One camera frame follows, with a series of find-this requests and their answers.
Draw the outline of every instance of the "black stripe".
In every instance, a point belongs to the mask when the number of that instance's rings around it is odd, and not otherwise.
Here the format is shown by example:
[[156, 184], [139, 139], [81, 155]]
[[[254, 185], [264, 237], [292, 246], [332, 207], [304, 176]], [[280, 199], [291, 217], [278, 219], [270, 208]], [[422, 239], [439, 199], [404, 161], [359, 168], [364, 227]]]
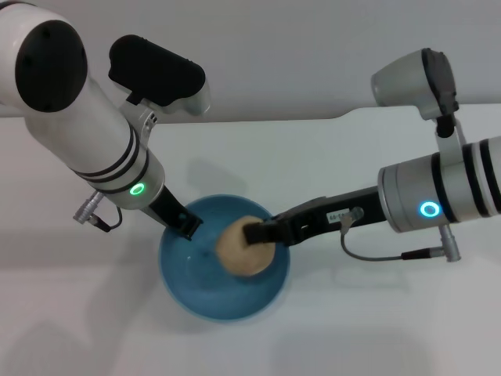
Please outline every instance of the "black stripe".
[[471, 143], [463, 146], [464, 167], [467, 170], [467, 177], [470, 184], [471, 194], [473, 194], [473, 201], [475, 203], [475, 206], [477, 207], [478, 212], [484, 218], [490, 217], [490, 214], [485, 207], [485, 202], [482, 197], [482, 191], [480, 189], [480, 184], [478, 183], [477, 174], [475, 172], [472, 147], [473, 145]]
[[133, 186], [135, 186], [137, 183], [139, 183], [139, 181], [143, 178], [144, 174], [146, 174], [146, 170], [148, 169], [149, 164], [150, 164], [150, 151], [148, 150], [148, 151], [146, 151], [146, 160], [144, 162], [144, 166], [142, 167], [142, 170], [139, 173], [138, 177], [135, 178], [132, 182], [130, 182], [126, 186], [123, 186], [121, 188], [117, 188], [115, 190], [99, 190], [97, 188], [96, 188], [96, 190], [98, 192], [101, 192], [104, 194], [115, 194], [115, 193], [124, 192], [125, 190], [130, 190]]
[[442, 169], [440, 167], [440, 153], [435, 153], [431, 156], [431, 175], [433, 176], [433, 183], [437, 191], [438, 201], [444, 211], [444, 215], [451, 223], [457, 222], [456, 216], [452, 211], [451, 204], [445, 192], [444, 182], [442, 180]]
[[132, 149], [132, 144], [133, 144], [133, 140], [134, 140], [134, 134], [135, 134], [135, 130], [133, 129], [133, 127], [129, 124], [128, 125], [129, 128], [131, 129], [131, 135], [129, 136], [129, 139], [128, 139], [128, 145], [127, 145], [127, 149], [125, 149], [125, 152], [124, 154], [120, 157], [120, 159], [118, 161], [116, 161], [115, 163], [113, 163], [110, 167], [108, 168], [105, 168], [104, 170], [102, 171], [97, 171], [97, 172], [78, 172], [78, 171], [75, 171], [73, 170], [78, 176], [80, 176], [81, 178], [92, 178], [92, 177], [96, 177], [96, 176], [101, 176], [101, 175], [105, 175], [109, 172], [112, 172], [115, 168], [117, 168], [118, 166], [120, 166], [122, 163], [124, 163], [125, 159], [127, 159], [127, 156], [131, 153], [131, 149]]
[[491, 191], [492, 200], [498, 213], [501, 213], [501, 193], [499, 192], [498, 181], [494, 175], [492, 167], [491, 151], [488, 148], [488, 139], [480, 142], [480, 156], [484, 165], [485, 177], [487, 178], [488, 189]]
[[83, 179], [87, 180], [88, 182], [90, 183], [107, 183], [107, 182], [111, 182], [112, 180], [115, 180], [117, 178], [120, 178], [124, 173], [126, 173], [128, 170], [131, 169], [132, 165], [135, 163], [135, 161], [138, 159], [138, 155], [139, 155], [139, 150], [140, 150], [140, 145], [141, 143], [139, 142], [139, 136], [138, 134], [136, 133], [135, 129], [134, 129], [134, 139], [135, 139], [135, 149], [134, 149], [134, 153], [133, 155], [131, 156], [131, 159], [129, 159], [129, 161], [127, 162], [127, 164], [121, 168], [120, 170], [118, 170], [117, 172], [115, 172], [114, 174], [112, 175], [109, 175], [107, 176], [106, 178], [101, 178], [101, 179], [88, 179], [88, 178], [85, 178], [84, 176], [81, 176]]

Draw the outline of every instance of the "white table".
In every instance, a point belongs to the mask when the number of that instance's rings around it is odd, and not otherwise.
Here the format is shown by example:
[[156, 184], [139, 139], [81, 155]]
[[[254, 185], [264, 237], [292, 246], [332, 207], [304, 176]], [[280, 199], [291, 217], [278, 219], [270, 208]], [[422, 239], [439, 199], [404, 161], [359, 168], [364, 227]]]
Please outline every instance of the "white table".
[[[501, 105], [463, 106], [470, 141], [501, 134]], [[471, 376], [499, 374], [501, 218], [454, 226], [463, 260], [366, 263], [339, 234], [291, 249], [276, 304], [237, 324], [190, 316], [157, 266], [162, 227], [141, 212], [105, 234], [78, 225], [91, 193], [27, 133], [0, 120], [0, 374], [8, 376]], [[414, 108], [323, 121], [159, 125], [150, 146], [188, 203], [249, 197], [274, 213], [377, 183], [380, 167], [436, 150]], [[99, 213], [116, 219], [106, 202]], [[394, 255], [437, 230], [352, 230], [352, 250]]]

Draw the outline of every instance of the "black joint cap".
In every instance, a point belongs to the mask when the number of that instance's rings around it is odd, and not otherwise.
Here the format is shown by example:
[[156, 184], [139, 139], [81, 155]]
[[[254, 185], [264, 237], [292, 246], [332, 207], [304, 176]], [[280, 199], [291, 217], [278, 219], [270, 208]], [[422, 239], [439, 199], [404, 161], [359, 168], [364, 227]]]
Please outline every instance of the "black joint cap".
[[454, 134], [456, 127], [456, 118], [454, 114], [437, 117], [437, 136], [441, 139], [447, 139]]
[[16, 58], [16, 85], [23, 101], [40, 112], [70, 106], [87, 79], [87, 56], [75, 29], [61, 20], [40, 23]]

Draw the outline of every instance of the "white wall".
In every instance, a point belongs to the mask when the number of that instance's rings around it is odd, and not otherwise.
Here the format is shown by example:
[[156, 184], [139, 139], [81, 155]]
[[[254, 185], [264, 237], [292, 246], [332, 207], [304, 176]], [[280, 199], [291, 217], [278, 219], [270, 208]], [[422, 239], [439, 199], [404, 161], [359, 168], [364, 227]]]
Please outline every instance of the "white wall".
[[35, 3], [75, 25], [93, 75], [117, 103], [125, 95], [107, 77], [108, 51], [124, 34], [148, 38], [205, 69], [210, 121], [331, 118], [373, 105], [370, 75], [423, 47], [448, 55], [461, 103], [501, 99], [499, 0]]

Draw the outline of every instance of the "cable connector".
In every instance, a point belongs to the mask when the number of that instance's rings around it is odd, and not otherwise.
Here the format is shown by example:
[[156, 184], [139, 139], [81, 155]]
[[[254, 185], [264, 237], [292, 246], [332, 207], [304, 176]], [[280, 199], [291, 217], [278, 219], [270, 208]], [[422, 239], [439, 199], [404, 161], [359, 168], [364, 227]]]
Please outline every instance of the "cable connector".
[[341, 216], [341, 235], [346, 235], [351, 228], [351, 225], [363, 218], [363, 209], [356, 206], [348, 213]]

